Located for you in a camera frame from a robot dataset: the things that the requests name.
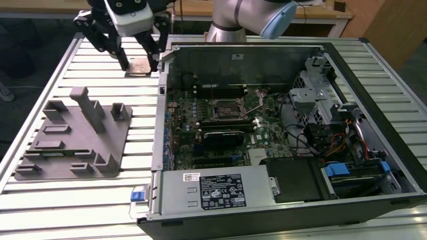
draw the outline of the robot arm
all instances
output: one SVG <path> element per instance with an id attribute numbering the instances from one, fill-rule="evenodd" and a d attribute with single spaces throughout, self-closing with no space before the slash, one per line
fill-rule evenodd
<path id="1" fill-rule="evenodd" d="M 129 67 L 121 37 L 134 37 L 146 52 L 150 71 L 157 71 L 158 54 L 165 51 L 170 26 L 168 4 L 176 0 L 86 0 L 90 10 L 80 11 L 73 23 L 97 51 Z M 245 29 L 276 39 L 296 13 L 292 0 L 214 0 L 208 42 L 245 42 Z M 158 41 L 150 35 L 160 32 Z"/>
<path id="2" fill-rule="evenodd" d="M 245 29 L 266 39 L 286 30 L 296 13 L 292 0 L 216 0 L 208 42 L 245 42 Z"/>
<path id="3" fill-rule="evenodd" d="M 73 23 L 97 51 L 117 59 L 121 70 L 129 67 L 121 37 L 134 37 L 146 52 L 150 71 L 157 71 L 158 54 L 165 51 L 170 14 L 165 11 L 174 0 L 86 0 L 90 10 L 80 11 Z M 150 35 L 160 32 L 158 41 Z"/>

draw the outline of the floor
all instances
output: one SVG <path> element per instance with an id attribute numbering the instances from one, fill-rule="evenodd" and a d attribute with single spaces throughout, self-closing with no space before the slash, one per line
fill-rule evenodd
<path id="1" fill-rule="evenodd" d="M 36 72 L 29 77 L 12 79 L 0 71 L 0 82 L 6 87 L 33 86 L 42 88 L 45 86 L 74 35 L 70 21 L 58 23 L 54 20 L 46 19 L 34 20 L 33 23 L 44 40 L 44 46 L 29 52 Z M 425 66 L 427 43 L 423 43 L 397 73 L 427 104 Z M 10 88 L 14 94 L 14 101 L 4 102 L 0 100 L 0 116 L 4 116 L 0 117 L 0 160 L 26 119 L 41 93 L 41 88 Z"/>

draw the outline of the wooden desk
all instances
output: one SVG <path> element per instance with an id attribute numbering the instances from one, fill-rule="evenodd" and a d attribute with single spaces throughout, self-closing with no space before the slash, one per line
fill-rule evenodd
<path id="1" fill-rule="evenodd" d="M 325 0 L 325 6 L 298 8 L 292 23 L 333 25 L 328 36 L 340 37 L 353 14 L 333 9 L 333 0 Z M 73 19 L 81 9 L 88 9 L 86 0 L 0 0 L 0 18 Z M 180 2 L 176 2 L 176 16 Z M 210 21 L 212 2 L 182 0 L 184 21 Z"/>

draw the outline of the sticker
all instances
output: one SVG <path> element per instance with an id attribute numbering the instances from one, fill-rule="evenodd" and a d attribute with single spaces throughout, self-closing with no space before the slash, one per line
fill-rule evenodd
<path id="1" fill-rule="evenodd" d="M 240 174 L 200 176 L 200 199 L 202 210 L 246 206 Z"/>
<path id="2" fill-rule="evenodd" d="M 200 172 L 182 174 L 184 182 L 198 181 L 198 178 L 200 178 Z"/>

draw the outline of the gray cylindrical robot arm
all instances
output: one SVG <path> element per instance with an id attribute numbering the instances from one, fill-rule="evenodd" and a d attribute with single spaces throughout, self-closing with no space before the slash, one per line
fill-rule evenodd
<path id="1" fill-rule="evenodd" d="M 245 42 L 245 29 L 276 39 L 296 13 L 292 0 L 214 0 L 208 42 Z"/>

